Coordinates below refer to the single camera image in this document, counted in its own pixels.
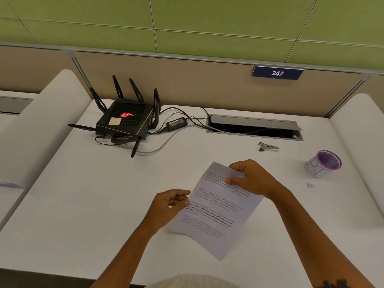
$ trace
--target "rog logo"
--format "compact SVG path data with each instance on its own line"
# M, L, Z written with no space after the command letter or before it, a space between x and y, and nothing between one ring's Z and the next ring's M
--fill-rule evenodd
M121 118L128 117L128 116L133 116L133 114L124 112L123 114L120 115Z

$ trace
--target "plastic cup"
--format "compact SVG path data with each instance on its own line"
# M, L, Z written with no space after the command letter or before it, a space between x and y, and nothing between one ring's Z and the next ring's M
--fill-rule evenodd
M340 169L341 159L329 150L319 150L317 154L305 163L305 170L312 177L321 178L325 174Z

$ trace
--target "green wall panel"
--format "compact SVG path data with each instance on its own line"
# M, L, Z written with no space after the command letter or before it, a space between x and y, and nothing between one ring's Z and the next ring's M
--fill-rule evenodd
M287 62L384 70L384 48L298 41Z
M0 19L0 41L35 43L19 19Z
M17 18L6 0L0 0L0 18Z
M318 0L299 39L384 46L384 0Z
M157 29L295 39L315 0L151 0Z
M21 19L152 28L149 0L8 0Z
M24 20L38 43L91 48L156 51L152 29Z
M160 53L285 61L293 41L156 30Z

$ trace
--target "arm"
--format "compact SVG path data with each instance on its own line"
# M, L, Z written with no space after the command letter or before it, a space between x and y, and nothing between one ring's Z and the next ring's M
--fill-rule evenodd
M129 287L142 254L152 236L189 205L188 190L172 189L158 193L141 224L128 238L92 288Z
M263 195L275 204L314 287L374 288L323 233L290 190L257 162L246 160L229 167L243 172L245 177L228 178L228 184Z

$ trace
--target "purple cup rim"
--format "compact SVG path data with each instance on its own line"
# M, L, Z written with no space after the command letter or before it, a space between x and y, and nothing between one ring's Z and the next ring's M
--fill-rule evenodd
M327 152L327 153L333 154L333 155L336 157L336 159L340 162L339 167L337 167L337 168L329 168L329 167L327 167L326 165L324 165L324 164L320 161L320 159L319 159L319 153L320 153L320 152ZM332 170L332 171L335 171L335 170L340 169L341 166L343 165L341 159L339 158L339 156L338 156L337 154L335 154L334 152L331 152L330 150L326 150L326 149L319 150L319 151L317 152L317 154L316 154L316 159L317 159L317 161L319 162L320 165L322 165L324 168L329 169L329 170Z

